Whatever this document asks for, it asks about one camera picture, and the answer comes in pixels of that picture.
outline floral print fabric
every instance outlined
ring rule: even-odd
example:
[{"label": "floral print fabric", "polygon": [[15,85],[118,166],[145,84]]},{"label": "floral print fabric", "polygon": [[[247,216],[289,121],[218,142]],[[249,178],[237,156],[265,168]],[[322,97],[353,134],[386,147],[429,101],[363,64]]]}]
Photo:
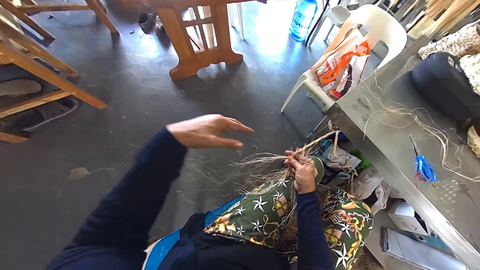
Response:
[{"label": "floral print fabric", "polygon": [[[321,161],[314,157],[317,170]],[[321,180],[315,178],[316,184]],[[297,260],[296,218],[291,212],[291,179],[281,185],[267,181],[257,188],[261,194],[247,195],[204,229],[204,232],[225,236],[240,242],[251,242],[275,248]],[[322,203],[325,237],[332,250],[334,266],[350,270],[359,256],[373,220],[370,208],[339,187],[331,189]]]}]

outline concrete floor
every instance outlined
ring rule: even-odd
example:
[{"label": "concrete floor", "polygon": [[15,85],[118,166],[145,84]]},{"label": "concrete floor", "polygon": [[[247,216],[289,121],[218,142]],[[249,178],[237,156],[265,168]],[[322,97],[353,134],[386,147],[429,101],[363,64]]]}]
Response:
[{"label": "concrete floor", "polygon": [[[232,28],[232,46],[244,61],[211,65],[172,82],[178,58],[168,43],[145,35],[135,12],[108,4],[121,32],[118,43],[89,11],[34,16],[57,39],[54,55],[80,72],[78,86],[108,104],[78,110],[49,123],[20,144],[0,143],[0,261],[5,269],[42,269],[71,239],[99,200],[120,180],[141,145],[165,124],[207,113],[235,117],[256,130],[232,134],[240,152],[191,149],[152,235],[180,228],[195,212],[212,210],[238,195],[244,178],[233,161],[255,152],[282,153],[300,146],[321,120],[321,107],[302,90],[283,115],[291,88],[322,54],[320,35],[312,49],[288,35],[294,1],[243,4],[245,41]],[[81,180],[70,170],[86,168]]]}]

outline blue scissors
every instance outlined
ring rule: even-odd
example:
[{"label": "blue scissors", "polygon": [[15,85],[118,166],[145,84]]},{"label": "blue scissors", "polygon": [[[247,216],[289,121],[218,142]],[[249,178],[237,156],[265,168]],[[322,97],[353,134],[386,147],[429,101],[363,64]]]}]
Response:
[{"label": "blue scissors", "polygon": [[417,145],[415,144],[412,135],[410,135],[410,140],[413,144],[413,150],[415,150],[415,168],[417,170],[415,178],[420,181],[437,181],[437,174],[430,166],[427,159],[418,154]]}]

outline white plastic chair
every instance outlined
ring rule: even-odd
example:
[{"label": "white plastic chair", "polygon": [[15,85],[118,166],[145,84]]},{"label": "white plastic chair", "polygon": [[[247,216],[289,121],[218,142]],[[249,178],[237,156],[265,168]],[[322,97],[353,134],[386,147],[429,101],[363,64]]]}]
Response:
[{"label": "white plastic chair", "polygon": [[242,16],[242,12],[241,12],[241,2],[238,2],[238,3],[230,3],[227,5],[228,7],[228,14],[229,14],[229,18],[230,18],[230,25],[235,27],[235,23],[234,23],[234,9],[236,8],[237,9],[237,18],[238,18],[238,22],[239,22],[239,28],[240,28],[240,37],[242,40],[244,40],[244,35],[243,35],[243,16]]},{"label": "white plastic chair", "polygon": [[[359,24],[368,28],[369,31],[365,36],[365,39],[368,41],[368,44],[371,45],[371,48],[373,48],[373,46],[375,46],[380,40],[388,46],[388,53],[380,65],[378,65],[378,68],[383,67],[397,56],[407,43],[407,33],[399,22],[381,8],[367,4],[352,11],[352,14],[343,23],[342,28],[340,28],[340,31],[335,36],[332,43],[330,43],[325,53],[332,51],[347,32],[350,29],[357,27]],[[308,97],[313,94],[323,103],[324,112],[335,103],[335,101],[322,90],[313,72],[307,70],[300,76],[299,80],[288,95],[287,100],[285,100],[285,103],[282,106],[281,112],[283,112],[292,96],[300,87],[304,87],[309,91]],[[320,127],[321,123],[322,122],[317,125],[314,131]]]},{"label": "white plastic chair", "polygon": [[328,17],[332,21],[332,26],[330,27],[330,30],[328,31],[327,35],[325,36],[324,40],[328,38],[330,33],[333,30],[333,27],[336,26],[338,28],[341,28],[343,23],[350,17],[350,11],[347,9],[348,4],[350,3],[350,0],[341,0],[340,4],[337,6],[334,6],[332,8],[327,7],[325,11],[325,15],[321,19],[320,23],[318,26],[314,29],[312,36],[310,37],[310,40],[308,42],[308,47],[312,46],[313,41],[317,37],[318,31],[322,27],[322,25],[325,22],[325,19]]}]

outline navy blue sleeve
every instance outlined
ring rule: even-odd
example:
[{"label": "navy blue sleeve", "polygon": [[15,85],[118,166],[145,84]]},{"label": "navy blue sleeve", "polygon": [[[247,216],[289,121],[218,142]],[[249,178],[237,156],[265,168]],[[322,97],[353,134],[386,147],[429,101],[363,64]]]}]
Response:
[{"label": "navy blue sleeve", "polygon": [[298,269],[333,270],[332,252],[322,228],[322,209],[315,191],[297,194]]},{"label": "navy blue sleeve", "polygon": [[[148,233],[160,212],[183,165],[187,148],[163,129],[153,136],[138,154],[134,166],[121,182],[100,202],[80,227],[79,232],[47,269],[76,269],[89,255],[105,254],[135,264],[147,247]],[[93,269],[103,269],[97,265]]]}]

